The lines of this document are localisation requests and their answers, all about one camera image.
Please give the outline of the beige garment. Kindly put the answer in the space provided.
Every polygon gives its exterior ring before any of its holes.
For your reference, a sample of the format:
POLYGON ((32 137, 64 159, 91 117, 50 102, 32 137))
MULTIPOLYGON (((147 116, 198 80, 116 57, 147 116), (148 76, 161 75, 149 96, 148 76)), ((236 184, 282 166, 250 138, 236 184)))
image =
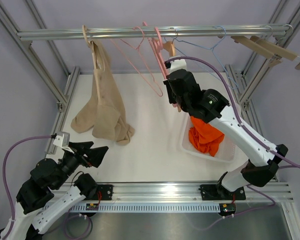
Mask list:
POLYGON ((100 41, 88 42, 93 62, 91 96, 71 121, 77 133, 92 130, 92 136, 116 142, 130 143, 135 130, 127 123, 121 93, 111 72, 111 60, 100 41))

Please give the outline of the thick pink plastic hanger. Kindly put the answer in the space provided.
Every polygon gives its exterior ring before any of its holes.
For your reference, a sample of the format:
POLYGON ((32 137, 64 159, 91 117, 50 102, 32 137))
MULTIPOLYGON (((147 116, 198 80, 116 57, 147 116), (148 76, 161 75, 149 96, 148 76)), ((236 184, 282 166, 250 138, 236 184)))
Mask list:
POLYGON ((148 42, 152 48, 152 51, 154 53, 154 56, 158 62, 158 65, 159 65, 159 68, 161 70, 161 73, 163 75, 163 79, 166 80, 167 79, 167 76, 165 76, 165 65, 164 65, 164 58, 161 54, 161 50, 164 50, 163 49, 163 41, 162 41, 162 37, 161 37, 161 34, 160 34, 160 31, 158 29, 158 27, 154 27, 154 32, 157 36, 157 38, 155 37, 149 37, 148 38, 148 42))

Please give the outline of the orange t shirt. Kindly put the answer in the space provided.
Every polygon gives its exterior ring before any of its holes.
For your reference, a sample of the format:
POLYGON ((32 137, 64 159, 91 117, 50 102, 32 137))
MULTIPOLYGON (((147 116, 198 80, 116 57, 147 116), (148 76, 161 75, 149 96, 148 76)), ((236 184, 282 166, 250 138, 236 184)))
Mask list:
POLYGON ((189 142, 200 153, 214 157, 225 135, 201 119, 191 116, 190 121, 193 126, 188 130, 189 142))

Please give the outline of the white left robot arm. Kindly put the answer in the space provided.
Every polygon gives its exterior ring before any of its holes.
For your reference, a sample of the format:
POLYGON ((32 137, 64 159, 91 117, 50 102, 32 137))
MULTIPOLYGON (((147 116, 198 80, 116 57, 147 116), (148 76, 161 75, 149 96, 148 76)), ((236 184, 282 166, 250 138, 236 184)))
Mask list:
POLYGON ((0 240, 26 240, 44 235, 50 226, 72 206, 97 195, 98 184, 88 173, 81 174, 69 190, 47 210, 43 207, 55 196, 79 166, 98 168, 108 146, 93 147, 92 141, 70 142, 61 159, 45 158, 30 172, 19 189, 7 226, 0 230, 0 240))

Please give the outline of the beige hanger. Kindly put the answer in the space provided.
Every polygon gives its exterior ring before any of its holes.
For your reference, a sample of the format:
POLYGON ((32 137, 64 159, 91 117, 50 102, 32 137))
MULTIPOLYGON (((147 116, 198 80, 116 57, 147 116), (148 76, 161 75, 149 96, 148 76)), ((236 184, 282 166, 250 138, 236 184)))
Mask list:
POLYGON ((85 25, 82 25, 82 34, 83 38, 88 46, 88 48, 91 50, 91 55, 92 55, 92 62, 93 62, 93 69, 98 69, 98 70, 105 70, 105 64, 103 59, 99 60, 98 58, 98 46, 95 44, 95 42, 91 39, 88 38, 87 35, 88 28, 85 25))

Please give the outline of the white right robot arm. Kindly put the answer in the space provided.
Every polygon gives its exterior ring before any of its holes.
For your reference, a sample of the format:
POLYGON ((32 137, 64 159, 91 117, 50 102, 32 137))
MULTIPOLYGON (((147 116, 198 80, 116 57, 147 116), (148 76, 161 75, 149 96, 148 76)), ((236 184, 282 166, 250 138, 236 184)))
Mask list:
POLYGON ((169 101, 178 104, 191 117, 202 120, 222 132, 248 157, 242 166, 225 172, 212 189, 211 195, 217 199, 231 198, 238 189, 252 185, 264 187, 279 169, 281 159, 288 148, 275 145, 250 127, 230 103, 215 89, 203 90, 194 75, 179 69, 167 76, 163 82, 169 101))

